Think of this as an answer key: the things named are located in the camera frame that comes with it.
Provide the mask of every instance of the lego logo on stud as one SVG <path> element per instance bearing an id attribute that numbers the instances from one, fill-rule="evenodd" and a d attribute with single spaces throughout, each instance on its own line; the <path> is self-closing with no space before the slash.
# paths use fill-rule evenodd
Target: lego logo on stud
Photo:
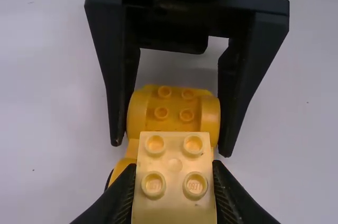
<path id="1" fill-rule="evenodd" d="M 183 141 L 183 152 L 190 157 L 199 157 L 203 152 L 203 141 L 198 135 L 190 135 Z"/>
<path id="2" fill-rule="evenodd" d="M 171 88 L 168 86 L 161 86 L 158 88 L 157 91 L 158 96 L 164 99 L 170 98 L 171 93 L 172 93 Z"/>
<path id="3" fill-rule="evenodd" d="M 160 172 L 149 172 L 142 178 L 141 188 L 147 198 L 159 199 L 164 195 L 166 189 L 165 179 Z"/>
<path id="4" fill-rule="evenodd" d="M 168 118 L 169 115 L 169 110 L 165 107 L 157 107 L 154 110 L 154 116 L 158 119 L 158 120 L 165 120 Z"/>
<path id="5" fill-rule="evenodd" d="M 151 156 L 161 156 L 165 150 L 164 140 L 161 136 L 153 135 L 145 142 L 145 148 Z"/>
<path id="6" fill-rule="evenodd" d="M 191 122 L 194 117 L 195 114 L 191 109 L 183 109 L 180 112 L 180 120 L 183 122 Z"/>
<path id="7" fill-rule="evenodd" d="M 183 181 L 184 195 L 191 200 L 201 199 L 208 189 L 208 181 L 200 172 L 191 172 Z"/>

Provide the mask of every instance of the white table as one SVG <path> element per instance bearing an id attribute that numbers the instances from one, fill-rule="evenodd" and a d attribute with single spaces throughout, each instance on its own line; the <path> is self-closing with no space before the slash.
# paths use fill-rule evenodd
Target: white table
<path id="1" fill-rule="evenodd" d="M 290 0 L 290 33 L 224 164 L 282 223 L 335 223 L 338 0 Z M 69 223 L 123 156 L 109 142 L 105 86 L 84 0 L 0 0 L 0 222 Z M 216 92 L 204 55 L 142 51 L 137 87 Z"/>

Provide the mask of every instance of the yellow cylindrical lego piece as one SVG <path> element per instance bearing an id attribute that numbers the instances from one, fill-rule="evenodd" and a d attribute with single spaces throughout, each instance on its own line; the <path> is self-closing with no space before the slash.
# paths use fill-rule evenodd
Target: yellow cylindrical lego piece
<path id="1" fill-rule="evenodd" d="M 220 104 L 207 90 L 147 85 L 136 90 L 127 115 L 128 138 L 142 131 L 209 132 L 216 147 L 220 129 Z"/>

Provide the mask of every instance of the lego stud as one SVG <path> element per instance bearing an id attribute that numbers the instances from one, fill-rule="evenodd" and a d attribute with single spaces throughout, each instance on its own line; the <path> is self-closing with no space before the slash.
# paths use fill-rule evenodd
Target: lego stud
<path id="1" fill-rule="evenodd" d="M 191 172 L 183 181 L 184 195 L 191 200 L 201 199 L 208 189 L 208 181 L 200 172 Z"/>
<path id="2" fill-rule="evenodd" d="M 191 122 L 194 117 L 195 114 L 191 109 L 183 109 L 180 112 L 180 120 L 183 122 Z"/>
<path id="3" fill-rule="evenodd" d="M 158 120 L 165 120 L 168 118 L 169 116 L 169 110 L 165 107 L 157 107 L 154 110 L 154 116 L 158 119 Z"/>
<path id="4" fill-rule="evenodd" d="M 161 156 L 165 150 L 164 140 L 158 135 L 151 136 L 146 140 L 145 148 L 149 155 Z"/>
<path id="5" fill-rule="evenodd" d="M 168 86 L 161 86 L 158 88 L 157 91 L 158 96 L 164 99 L 170 98 L 171 93 L 172 93 L 171 88 Z"/>
<path id="6" fill-rule="evenodd" d="M 181 96 L 184 100 L 192 100 L 195 98 L 195 94 L 190 89 L 183 89 Z"/>
<path id="7" fill-rule="evenodd" d="M 190 135 L 183 141 L 183 152 L 190 157 L 198 157 L 203 152 L 203 141 L 197 135 Z"/>
<path id="8" fill-rule="evenodd" d="M 141 188 L 147 198 L 160 199 L 166 189 L 165 179 L 160 172 L 151 171 L 142 178 Z"/>

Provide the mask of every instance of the lego brick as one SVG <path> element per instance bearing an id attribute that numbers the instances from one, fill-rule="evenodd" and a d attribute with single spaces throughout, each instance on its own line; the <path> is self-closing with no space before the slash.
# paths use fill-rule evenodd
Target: lego brick
<path id="1" fill-rule="evenodd" d="M 141 132 L 132 224 L 217 223 L 209 133 Z"/>
<path id="2" fill-rule="evenodd" d="M 218 98 L 207 90 L 147 85 L 136 90 L 127 115 L 128 138 L 142 131 L 209 132 L 217 145 L 220 128 Z"/>

